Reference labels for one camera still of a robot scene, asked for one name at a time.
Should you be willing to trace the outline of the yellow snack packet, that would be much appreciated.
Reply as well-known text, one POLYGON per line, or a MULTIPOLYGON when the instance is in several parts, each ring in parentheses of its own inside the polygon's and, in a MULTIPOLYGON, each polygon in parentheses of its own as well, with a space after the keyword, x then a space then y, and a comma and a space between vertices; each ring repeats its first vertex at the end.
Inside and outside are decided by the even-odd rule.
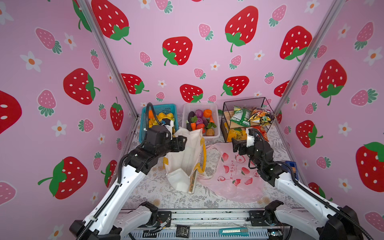
POLYGON ((231 142, 232 139, 237 141, 244 141, 247 139, 247 133, 245 128, 230 129, 227 137, 227 142, 231 142))

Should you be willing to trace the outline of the white canvas tote bag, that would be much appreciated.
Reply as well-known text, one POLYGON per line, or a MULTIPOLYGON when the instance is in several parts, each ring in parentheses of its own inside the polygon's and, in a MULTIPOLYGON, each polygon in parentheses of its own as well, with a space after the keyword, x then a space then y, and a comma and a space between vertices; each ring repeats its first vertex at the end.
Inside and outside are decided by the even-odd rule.
POLYGON ((166 177, 176 191, 193 194, 196 181, 205 173, 207 164, 203 131, 180 128, 174 134, 174 137, 178 136, 187 137, 186 148, 182 152, 168 153, 163 158, 166 177))

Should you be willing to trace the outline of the pink plastic grocery bag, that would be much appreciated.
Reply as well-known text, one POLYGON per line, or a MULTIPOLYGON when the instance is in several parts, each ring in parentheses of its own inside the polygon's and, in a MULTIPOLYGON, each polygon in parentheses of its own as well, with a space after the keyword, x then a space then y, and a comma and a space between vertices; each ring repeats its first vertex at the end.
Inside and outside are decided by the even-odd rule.
POLYGON ((248 163, 248 156, 234 153, 229 143, 210 145, 205 175, 199 177, 199 183, 232 202, 257 202, 264 195, 264 181, 248 163))

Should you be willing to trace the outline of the red snack packet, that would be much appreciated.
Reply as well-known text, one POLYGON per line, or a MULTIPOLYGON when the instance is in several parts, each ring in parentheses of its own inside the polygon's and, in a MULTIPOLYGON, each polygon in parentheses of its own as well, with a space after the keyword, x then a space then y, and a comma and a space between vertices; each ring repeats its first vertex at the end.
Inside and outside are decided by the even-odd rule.
POLYGON ((257 129, 264 137, 265 141, 268 142, 268 136, 267 136, 267 132, 265 131, 264 127, 262 126, 253 126, 254 129, 257 129))

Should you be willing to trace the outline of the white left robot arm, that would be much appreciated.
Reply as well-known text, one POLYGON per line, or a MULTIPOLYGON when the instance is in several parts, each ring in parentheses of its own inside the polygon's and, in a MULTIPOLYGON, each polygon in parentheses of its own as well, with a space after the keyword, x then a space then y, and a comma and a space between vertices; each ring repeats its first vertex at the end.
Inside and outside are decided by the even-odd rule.
POLYGON ((118 177, 96 208, 84 220, 76 220, 70 232, 78 240, 120 240, 136 228, 157 220, 158 208, 141 204, 122 218, 118 215, 133 190, 168 153, 183 152, 188 139, 173 137, 166 126, 154 126, 135 149, 118 164, 118 177))

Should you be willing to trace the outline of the yellow toy lemon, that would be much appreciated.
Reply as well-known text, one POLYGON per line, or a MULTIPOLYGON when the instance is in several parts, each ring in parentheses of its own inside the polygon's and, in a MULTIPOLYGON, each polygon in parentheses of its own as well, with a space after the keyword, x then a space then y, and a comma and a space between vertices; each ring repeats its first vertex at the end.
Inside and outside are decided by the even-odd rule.
POLYGON ((164 113, 159 113, 157 118, 158 118, 159 121, 162 121, 163 119, 169 119, 169 120, 172 120, 172 121, 175 120, 174 115, 172 113, 169 113, 167 115, 164 114, 164 113))

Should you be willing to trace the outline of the blue object at right edge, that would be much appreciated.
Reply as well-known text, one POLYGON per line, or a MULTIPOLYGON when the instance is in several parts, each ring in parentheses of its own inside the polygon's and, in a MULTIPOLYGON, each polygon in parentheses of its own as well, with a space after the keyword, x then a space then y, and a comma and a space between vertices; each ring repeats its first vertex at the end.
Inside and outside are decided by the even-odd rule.
POLYGON ((289 165, 289 166, 293 169, 295 175, 298 173, 298 167, 297 167, 297 163, 296 163, 296 162, 293 162, 293 161, 285 161, 285 163, 286 163, 287 165, 289 165))

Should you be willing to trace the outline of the colourful snack packet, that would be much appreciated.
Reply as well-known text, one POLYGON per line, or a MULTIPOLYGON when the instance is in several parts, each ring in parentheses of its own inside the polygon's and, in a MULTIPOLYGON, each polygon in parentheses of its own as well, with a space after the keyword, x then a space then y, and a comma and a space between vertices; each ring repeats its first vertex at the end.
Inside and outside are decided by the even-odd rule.
POLYGON ((251 123, 258 124, 260 126, 270 125, 275 119, 275 114, 263 108, 253 108, 252 114, 249 118, 251 123))

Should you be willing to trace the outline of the teal plastic fruit basket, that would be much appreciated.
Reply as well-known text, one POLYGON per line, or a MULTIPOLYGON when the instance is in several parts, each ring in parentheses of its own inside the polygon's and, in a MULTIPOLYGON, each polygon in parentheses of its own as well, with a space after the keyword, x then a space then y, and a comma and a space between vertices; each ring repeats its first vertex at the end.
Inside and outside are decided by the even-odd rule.
POLYGON ((150 108, 149 117, 147 120, 147 107, 142 109, 141 115, 141 124, 140 124, 140 134, 139 142, 141 143, 146 135, 146 129, 151 128, 155 125, 158 125, 158 122, 155 120, 155 116, 158 118, 160 123, 165 123, 164 119, 169 119, 174 122, 173 134, 179 129, 178 123, 178 114, 177 107, 175 104, 163 104, 163 105, 154 105, 154 111, 150 108))

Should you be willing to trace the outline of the toy carrot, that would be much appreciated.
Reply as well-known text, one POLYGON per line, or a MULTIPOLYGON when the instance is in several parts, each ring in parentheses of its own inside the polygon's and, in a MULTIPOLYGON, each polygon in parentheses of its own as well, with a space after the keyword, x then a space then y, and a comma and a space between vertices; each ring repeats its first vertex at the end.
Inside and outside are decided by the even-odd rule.
POLYGON ((196 123, 190 123, 192 131, 197 129, 197 124, 196 123))

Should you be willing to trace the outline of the green snack packet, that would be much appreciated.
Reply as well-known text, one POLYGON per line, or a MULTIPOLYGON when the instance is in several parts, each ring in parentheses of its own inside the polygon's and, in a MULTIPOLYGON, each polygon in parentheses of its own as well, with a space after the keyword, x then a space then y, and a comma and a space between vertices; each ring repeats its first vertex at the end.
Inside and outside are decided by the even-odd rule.
POLYGON ((250 117, 251 111, 247 108, 241 108, 238 106, 234 106, 234 114, 231 116, 231 122, 236 123, 243 127, 250 127, 250 117))

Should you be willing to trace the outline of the brown toy potato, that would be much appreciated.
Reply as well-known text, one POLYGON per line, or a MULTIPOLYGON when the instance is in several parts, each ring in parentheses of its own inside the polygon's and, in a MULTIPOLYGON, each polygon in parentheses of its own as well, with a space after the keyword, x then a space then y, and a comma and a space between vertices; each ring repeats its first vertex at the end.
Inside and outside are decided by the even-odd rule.
POLYGON ((206 130, 206 136, 208 136, 208 137, 215 136, 215 130, 213 128, 207 129, 206 130))

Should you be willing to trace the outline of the orange toy pumpkin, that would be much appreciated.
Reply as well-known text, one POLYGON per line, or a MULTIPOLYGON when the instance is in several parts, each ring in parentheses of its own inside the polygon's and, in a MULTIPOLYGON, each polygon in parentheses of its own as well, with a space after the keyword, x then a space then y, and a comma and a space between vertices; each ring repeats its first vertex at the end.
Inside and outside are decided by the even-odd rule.
POLYGON ((210 109, 206 109, 206 110, 204 110, 204 112, 203 112, 203 116, 204 116, 205 118, 210 118, 210 117, 212 116, 212 111, 211 111, 210 109))

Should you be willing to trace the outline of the small teal device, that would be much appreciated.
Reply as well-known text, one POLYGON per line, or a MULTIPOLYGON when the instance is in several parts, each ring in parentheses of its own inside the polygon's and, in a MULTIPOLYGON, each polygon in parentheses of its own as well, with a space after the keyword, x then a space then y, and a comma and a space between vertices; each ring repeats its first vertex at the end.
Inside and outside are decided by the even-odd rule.
POLYGON ((249 236, 249 231, 247 228, 225 228, 219 229, 219 234, 223 236, 249 236))

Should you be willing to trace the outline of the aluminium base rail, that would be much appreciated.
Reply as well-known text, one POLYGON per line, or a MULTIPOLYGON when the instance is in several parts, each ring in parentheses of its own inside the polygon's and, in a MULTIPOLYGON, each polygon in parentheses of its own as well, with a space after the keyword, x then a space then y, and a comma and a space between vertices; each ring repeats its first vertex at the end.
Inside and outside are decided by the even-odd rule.
MULTIPOLYGON (((131 211, 122 210, 118 217, 131 211)), ((281 223, 269 226, 262 221, 263 215, 263 209, 160 210, 154 224, 140 226, 121 240, 289 240, 293 238, 292 231, 298 230, 281 223), (247 228, 249 236, 219 234, 219 229, 237 227, 247 228)))

